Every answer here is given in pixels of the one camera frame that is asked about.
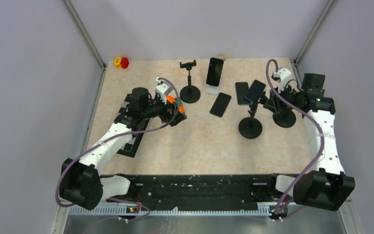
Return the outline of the blue smartphone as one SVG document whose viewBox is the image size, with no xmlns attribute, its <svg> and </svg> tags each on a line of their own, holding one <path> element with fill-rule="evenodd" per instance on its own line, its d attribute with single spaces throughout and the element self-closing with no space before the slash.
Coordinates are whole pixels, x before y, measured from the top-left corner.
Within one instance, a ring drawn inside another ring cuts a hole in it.
<svg viewBox="0 0 374 234">
<path fill-rule="evenodd" d="M 245 94 L 244 98 L 250 102 L 258 102 L 265 88 L 265 83 L 259 80 L 254 80 L 250 88 L 248 89 L 247 93 Z"/>
</svg>

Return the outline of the silver metal phone stand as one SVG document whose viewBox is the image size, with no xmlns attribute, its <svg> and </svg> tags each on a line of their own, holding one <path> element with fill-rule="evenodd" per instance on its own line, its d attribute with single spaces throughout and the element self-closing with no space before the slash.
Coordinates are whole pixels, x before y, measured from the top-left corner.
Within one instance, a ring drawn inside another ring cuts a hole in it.
<svg viewBox="0 0 374 234">
<path fill-rule="evenodd" d="M 206 93 L 211 95 L 218 95 L 219 93 L 219 86 L 212 86 L 212 85 L 206 85 Z"/>
</svg>

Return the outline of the purple smartphone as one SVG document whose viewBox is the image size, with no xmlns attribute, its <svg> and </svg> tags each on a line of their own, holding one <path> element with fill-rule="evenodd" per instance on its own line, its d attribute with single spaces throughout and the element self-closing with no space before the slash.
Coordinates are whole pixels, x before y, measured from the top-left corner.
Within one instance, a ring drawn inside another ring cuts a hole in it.
<svg viewBox="0 0 374 234">
<path fill-rule="evenodd" d="M 220 58 L 211 58 L 209 61 L 206 85 L 218 87 L 220 85 L 224 60 Z"/>
</svg>

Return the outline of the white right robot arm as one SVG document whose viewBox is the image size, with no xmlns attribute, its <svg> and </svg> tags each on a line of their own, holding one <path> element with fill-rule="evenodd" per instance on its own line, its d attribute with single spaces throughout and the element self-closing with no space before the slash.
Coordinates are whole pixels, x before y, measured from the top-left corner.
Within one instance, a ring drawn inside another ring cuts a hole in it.
<svg viewBox="0 0 374 234">
<path fill-rule="evenodd" d="M 268 82 L 277 81 L 270 97 L 262 101 L 272 110 L 274 121 L 290 127 L 301 114 L 309 139 L 311 161 L 296 177 L 277 175 L 276 182 L 266 187 L 266 195 L 278 201 L 276 210 L 290 202 L 323 210 L 337 211 L 355 188 L 355 179 L 347 176 L 340 162 L 334 133 L 336 107 L 331 97 L 324 95 L 325 76 L 307 73 L 300 90 L 290 86 L 292 73 L 286 69 L 273 72 Z"/>
</svg>

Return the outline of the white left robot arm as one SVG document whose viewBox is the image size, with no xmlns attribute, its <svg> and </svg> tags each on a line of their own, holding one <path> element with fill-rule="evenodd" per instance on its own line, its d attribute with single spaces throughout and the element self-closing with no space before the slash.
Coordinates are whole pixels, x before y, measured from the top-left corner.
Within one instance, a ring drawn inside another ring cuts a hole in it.
<svg viewBox="0 0 374 234">
<path fill-rule="evenodd" d="M 125 98 L 118 116 L 107 132 L 94 146 L 75 159 L 68 158 L 61 167 L 61 177 L 56 188 L 56 200 L 61 199 L 87 210 L 94 209 L 100 201 L 120 196 L 124 201 L 135 199 L 137 189 L 121 175 L 102 177 L 112 157 L 136 137 L 147 132 L 145 124 L 159 117 L 163 126 L 175 126 L 186 119 L 179 97 L 169 94 L 175 88 L 166 82 L 158 84 L 155 95 L 146 88 L 134 88 Z"/>
</svg>

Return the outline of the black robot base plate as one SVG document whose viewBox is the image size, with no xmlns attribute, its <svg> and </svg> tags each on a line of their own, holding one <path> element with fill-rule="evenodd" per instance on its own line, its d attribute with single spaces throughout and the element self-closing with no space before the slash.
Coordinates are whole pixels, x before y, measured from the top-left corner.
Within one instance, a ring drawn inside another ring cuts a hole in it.
<svg viewBox="0 0 374 234">
<path fill-rule="evenodd" d="M 276 203 L 276 174 L 126 175 L 130 188 L 114 198 L 140 202 L 152 211 L 255 211 Z"/>
</svg>

